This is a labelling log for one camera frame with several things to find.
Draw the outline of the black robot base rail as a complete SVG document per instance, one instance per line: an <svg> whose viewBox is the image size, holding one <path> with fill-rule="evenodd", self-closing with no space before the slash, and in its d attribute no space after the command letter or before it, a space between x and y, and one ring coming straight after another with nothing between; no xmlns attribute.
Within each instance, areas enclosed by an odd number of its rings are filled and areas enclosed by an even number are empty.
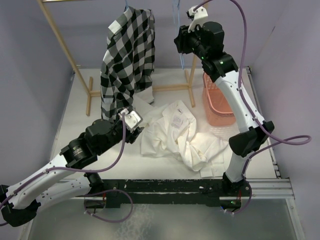
<svg viewBox="0 0 320 240"><path fill-rule="evenodd" d="M103 179L81 197L106 196L106 208L122 204L204 205L239 208L239 197L249 197L248 182L224 179Z"/></svg>

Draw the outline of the light blue wire hanger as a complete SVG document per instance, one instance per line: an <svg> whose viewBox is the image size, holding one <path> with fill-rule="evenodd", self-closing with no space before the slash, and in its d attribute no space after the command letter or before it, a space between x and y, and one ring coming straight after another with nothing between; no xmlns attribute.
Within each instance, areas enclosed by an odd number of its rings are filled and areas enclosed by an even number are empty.
<svg viewBox="0 0 320 240"><path fill-rule="evenodd" d="M175 32L177 34L177 40L174 40L175 45L177 47L180 59L181 69L185 69L185 57L182 50L183 42L182 42L182 33L181 33L181 19L180 19L180 0L173 0L172 1L172 14L173 14L173 24L175 27Z"/></svg>

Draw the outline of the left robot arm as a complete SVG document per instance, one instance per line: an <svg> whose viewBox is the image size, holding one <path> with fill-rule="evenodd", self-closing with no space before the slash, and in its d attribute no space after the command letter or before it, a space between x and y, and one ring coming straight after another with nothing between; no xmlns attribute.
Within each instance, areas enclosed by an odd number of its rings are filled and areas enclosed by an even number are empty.
<svg viewBox="0 0 320 240"><path fill-rule="evenodd" d="M125 119L114 123L102 119L93 122L31 176L14 185L1 185L0 212L4 220L1 226L22 226L41 210L73 197L117 192L116 187L107 189L99 174L119 162L125 144L133 144L142 130ZM101 170L85 169L118 143L121 143L120 152L110 166Z"/></svg>

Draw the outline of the black white checkered shirt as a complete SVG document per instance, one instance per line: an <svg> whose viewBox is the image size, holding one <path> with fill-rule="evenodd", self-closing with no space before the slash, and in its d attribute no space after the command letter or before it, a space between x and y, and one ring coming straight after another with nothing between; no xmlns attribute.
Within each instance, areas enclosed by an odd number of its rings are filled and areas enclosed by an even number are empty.
<svg viewBox="0 0 320 240"><path fill-rule="evenodd" d="M134 97L154 101L155 18L150 9L131 6L108 26L100 69L101 117L113 122Z"/></svg>

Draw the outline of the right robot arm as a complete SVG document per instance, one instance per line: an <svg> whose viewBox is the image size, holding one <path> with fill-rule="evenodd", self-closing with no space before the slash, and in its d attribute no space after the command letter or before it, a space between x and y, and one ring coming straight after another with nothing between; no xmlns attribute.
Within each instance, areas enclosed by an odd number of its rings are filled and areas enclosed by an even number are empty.
<svg viewBox="0 0 320 240"><path fill-rule="evenodd" d="M265 143L275 129L272 121L265 121L251 101L244 86L240 86L242 74L233 57L224 52L222 26L217 22L197 25L190 31L187 25L179 28L174 39L180 54L195 54L204 72L226 98L238 126L239 133L230 137L231 160L222 176L225 192L235 192L245 183L245 171L249 157Z"/></svg>

